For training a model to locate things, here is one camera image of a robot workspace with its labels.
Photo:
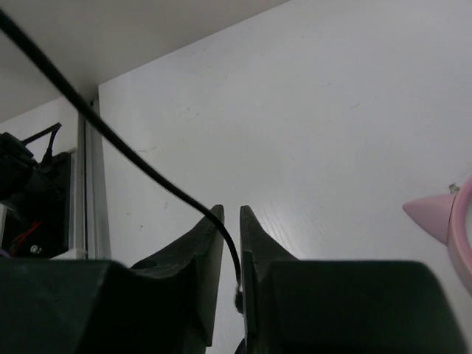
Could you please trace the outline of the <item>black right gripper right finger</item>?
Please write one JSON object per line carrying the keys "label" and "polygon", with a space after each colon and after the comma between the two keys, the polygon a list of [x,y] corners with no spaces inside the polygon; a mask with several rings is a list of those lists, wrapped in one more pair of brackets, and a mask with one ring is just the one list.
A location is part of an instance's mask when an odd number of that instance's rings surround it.
{"label": "black right gripper right finger", "polygon": [[241,353],[466,353],[422,263],[300,260],[240,209]]}

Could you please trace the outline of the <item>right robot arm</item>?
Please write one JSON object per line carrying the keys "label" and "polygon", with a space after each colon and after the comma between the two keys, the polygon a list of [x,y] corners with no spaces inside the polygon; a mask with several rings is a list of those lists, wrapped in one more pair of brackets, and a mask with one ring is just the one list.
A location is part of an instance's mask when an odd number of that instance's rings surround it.
{"label": "right robot arm", "polygon": [[[1,261],[3,353],[205,353],[223,238],[212,218],[127,268],[59,260],[60,156],[1,135],[1,203],[25,222]],[[411,261],[299,260],[240,210],[238,353],[465,353],[437,278]]]}

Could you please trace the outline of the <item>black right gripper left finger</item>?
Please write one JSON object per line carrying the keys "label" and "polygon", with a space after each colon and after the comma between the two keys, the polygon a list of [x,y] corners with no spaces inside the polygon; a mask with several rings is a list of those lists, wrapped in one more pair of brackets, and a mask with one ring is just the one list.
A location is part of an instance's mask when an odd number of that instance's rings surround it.
{"label": "black right gripper left finger", "polygon": [[223,238],[202,218],[131,267],[111,260],[1,262],[3,353],[204,353]]}

